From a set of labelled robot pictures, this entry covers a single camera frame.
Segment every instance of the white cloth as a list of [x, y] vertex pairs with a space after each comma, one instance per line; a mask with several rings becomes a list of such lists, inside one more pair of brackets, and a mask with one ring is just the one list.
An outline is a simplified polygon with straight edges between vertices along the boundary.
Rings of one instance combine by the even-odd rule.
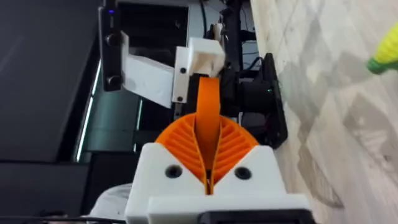
[[125, 220], [124, 211], [129, 199], [131, 184], [123, 184], [105, 190], [95, 202], [89, 217]]

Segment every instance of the black base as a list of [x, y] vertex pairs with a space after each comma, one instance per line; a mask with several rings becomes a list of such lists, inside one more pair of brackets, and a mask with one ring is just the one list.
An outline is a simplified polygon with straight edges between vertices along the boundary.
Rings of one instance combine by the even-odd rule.
[[260, 144], [277, 149], [287, 139], [287, 126], [272, 54], [266, 54], [257, 73], [249, 73], [251, 82], [239, 83], [240, 75], [223, 72], [220, 84], [221, 114], [238, 117], [242, 126]]
[[316, 224], [304, 209], [205, 212], [200, 224]]

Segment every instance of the orange fan-shaped part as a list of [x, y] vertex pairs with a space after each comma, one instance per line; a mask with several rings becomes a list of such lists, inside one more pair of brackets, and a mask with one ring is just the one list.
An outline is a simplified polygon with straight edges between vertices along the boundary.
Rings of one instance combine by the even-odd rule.
[[220, 116], [219, 91], [217, 78], [200, 78], [197, 112], [174, 121], [156, 140], [206, 186], [206, 194], [258, 145], [244, 128]]

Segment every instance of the wooden table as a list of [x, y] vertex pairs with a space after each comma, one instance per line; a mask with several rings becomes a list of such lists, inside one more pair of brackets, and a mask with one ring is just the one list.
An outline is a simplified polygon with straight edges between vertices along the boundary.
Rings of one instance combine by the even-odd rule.
[[318, 223], [398, 223], [398, 73], [365, 67], [398, 1], [251, 1], [282, 86], [287, 190], [308, 196]]

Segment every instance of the yellow object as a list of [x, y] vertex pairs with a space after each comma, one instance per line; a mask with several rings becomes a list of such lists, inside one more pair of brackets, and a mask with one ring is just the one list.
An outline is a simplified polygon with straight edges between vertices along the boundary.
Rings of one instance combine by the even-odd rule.
[[380, 42], [374, 59], [379, 63], [391, 63], [398, 60], [398, 22]]
[[368, 62], [368, 69], [376, 74], [398, 69], [398, 22], [380, 42], [374, 57]]

